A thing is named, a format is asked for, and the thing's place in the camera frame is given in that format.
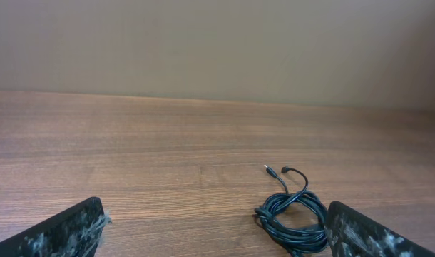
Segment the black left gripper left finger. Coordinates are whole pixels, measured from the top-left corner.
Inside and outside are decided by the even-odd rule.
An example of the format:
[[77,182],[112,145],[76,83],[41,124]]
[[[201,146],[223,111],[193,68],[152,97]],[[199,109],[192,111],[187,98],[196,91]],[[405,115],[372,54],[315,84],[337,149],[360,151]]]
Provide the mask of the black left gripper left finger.
[[0,242],[0,257],[94,257],[111,222],[99,197],[76,205]]

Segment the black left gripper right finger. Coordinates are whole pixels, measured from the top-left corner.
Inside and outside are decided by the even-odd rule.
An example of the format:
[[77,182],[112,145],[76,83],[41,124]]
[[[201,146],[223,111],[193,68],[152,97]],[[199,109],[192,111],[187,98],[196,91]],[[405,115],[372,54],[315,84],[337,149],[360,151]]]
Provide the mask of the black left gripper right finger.
[[435,257],[339,201],[330,203],[324,231],[334,257]]

